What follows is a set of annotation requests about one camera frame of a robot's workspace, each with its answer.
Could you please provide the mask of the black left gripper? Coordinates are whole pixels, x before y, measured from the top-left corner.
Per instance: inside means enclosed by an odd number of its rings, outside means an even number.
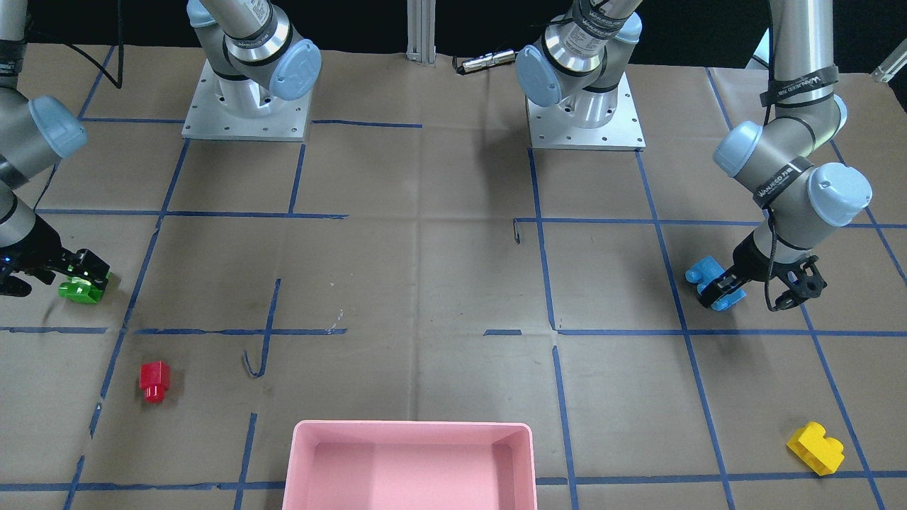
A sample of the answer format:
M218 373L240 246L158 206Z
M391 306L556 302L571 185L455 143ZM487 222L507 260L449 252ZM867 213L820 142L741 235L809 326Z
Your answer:
M771 281L777 275L779 263L769 261L755 243L754 234L749 234L735 247L733 264L722 276L701 288L699 304L707 309L728 310L746 297L745 282Z

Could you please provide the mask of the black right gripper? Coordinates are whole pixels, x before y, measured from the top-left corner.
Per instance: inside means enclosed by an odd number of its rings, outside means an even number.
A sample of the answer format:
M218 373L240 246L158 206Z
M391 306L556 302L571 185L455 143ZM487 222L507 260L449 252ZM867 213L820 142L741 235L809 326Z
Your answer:
M45 285L51 285L56 274L81 278L98 290L106 290L110 265L88 249L70 252L62 246L60 236L41 217L35 218L25 238L2 248L1 295L26 297L32 286L16 277L23 273Z

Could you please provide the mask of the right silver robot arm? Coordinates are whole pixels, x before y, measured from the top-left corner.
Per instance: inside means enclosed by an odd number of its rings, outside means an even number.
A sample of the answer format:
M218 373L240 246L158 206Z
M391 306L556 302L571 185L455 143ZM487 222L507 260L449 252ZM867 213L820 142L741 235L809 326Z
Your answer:
M303 141L322 58L286 13L269 1L190 1L188 18L206 64L182 133L194 140ZM29 275L51 284L56 274L93 301L109 265L88 249L72 252L17 188L86 145L87 132L61 101L29 99L17 88L25 62L26 1L2 3L1 290L25 297Z

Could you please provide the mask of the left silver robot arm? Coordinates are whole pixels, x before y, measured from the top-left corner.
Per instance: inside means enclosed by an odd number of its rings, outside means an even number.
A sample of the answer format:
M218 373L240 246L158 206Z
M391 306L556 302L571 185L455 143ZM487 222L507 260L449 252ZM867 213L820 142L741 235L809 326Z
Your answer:
M541 107L613 96L641 37L637 8L637 1L573 2L515 56L524 95ZM819 297L826 282L813 249L872 199L871 184L855 168L809 159L847 117L835 94L832 2L771 1L769 13L767 90L759 97L767 119L739 123L713 155L768 217L735 247L730 268L707 257L687 271L707 309L728 309L746 283L776 278L785 291L767 301L768 310Z

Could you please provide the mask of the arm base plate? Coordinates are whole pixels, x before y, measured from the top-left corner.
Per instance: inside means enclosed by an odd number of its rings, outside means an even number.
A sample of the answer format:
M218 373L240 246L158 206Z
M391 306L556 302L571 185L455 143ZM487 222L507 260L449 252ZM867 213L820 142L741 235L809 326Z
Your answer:
M531 147L642 151L647 146L628 78L606 93L581 90L556 106L526 100Z
M204 62L182 136L205 141L304 142L313 91L285 101L255 81L230 81Z

